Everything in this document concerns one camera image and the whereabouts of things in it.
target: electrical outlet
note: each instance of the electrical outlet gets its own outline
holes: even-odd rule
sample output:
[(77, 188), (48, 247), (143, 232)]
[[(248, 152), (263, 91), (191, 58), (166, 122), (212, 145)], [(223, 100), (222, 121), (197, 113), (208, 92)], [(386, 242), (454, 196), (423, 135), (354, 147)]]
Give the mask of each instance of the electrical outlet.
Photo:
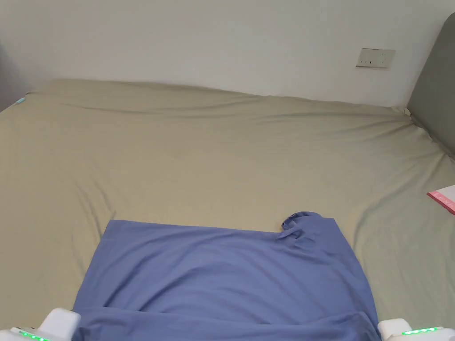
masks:
[(389, 68), (395, 50), (362, 49), (356, 66)]

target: pink notebook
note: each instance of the pink notebook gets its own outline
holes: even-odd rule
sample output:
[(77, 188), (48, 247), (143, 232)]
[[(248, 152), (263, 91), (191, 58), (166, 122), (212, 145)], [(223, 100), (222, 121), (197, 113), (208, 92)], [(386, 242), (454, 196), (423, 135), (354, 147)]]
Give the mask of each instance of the pink notebook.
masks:
[(450, 213), (455, 215), (455, 186), (449, 186), (437, 191), (427, 193), (436, 202), (445, 207)]

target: gray headboard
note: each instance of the gray headboard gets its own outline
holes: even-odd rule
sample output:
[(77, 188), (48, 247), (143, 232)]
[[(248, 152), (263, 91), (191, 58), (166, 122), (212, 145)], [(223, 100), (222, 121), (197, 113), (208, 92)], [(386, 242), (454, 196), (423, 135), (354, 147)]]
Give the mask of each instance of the gray headboard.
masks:
[(439, 33), (408, 109), (417, 125), (455, 155), (455, 13)]

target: beige bed sheet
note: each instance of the beige bed sheet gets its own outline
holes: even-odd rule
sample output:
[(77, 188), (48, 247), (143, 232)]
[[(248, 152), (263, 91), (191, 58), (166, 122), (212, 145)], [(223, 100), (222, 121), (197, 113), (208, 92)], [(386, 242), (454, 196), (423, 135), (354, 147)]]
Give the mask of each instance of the beige bed sheet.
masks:
[(455, 326), (455, 165), (404, 111), (56, 80), (0, 114), (0, 328), (71, 308), (110, 219), (279, 231), (333, 217), (379, 317)]

